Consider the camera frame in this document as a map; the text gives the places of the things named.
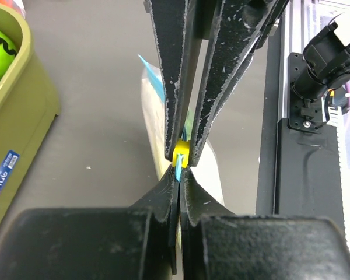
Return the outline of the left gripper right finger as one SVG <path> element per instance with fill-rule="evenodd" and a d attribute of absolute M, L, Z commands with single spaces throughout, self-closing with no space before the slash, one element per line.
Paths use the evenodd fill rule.
<path fill-rule="evenodd" d="M 350 279 L 350 252 L 328 219 L 237 216 L 181 173 L 184 279 Z"/>

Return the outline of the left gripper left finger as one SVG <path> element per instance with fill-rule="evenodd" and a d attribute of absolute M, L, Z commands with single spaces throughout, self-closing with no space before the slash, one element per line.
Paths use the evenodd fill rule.
<path fill-rule="evenodd" d="M 171 279 L 178 191 L 169 167 L 126 208 L 28 209 L 0 243 L 0 279 Z"/>

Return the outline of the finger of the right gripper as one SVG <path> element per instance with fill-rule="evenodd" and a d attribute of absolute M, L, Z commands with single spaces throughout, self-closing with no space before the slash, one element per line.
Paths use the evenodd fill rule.
<path fill-rule="evenodd" d="M 190 166 L 200 161 L 216 116 L 282 11 L 282 1 L 217 1 L 194 113 Z"/>
<path fill-rule="evenodd" d="M 149 1 L 164 89 L 164 156 L 172 161 L 184 128 L 202 43 L 201 1 Z"/>

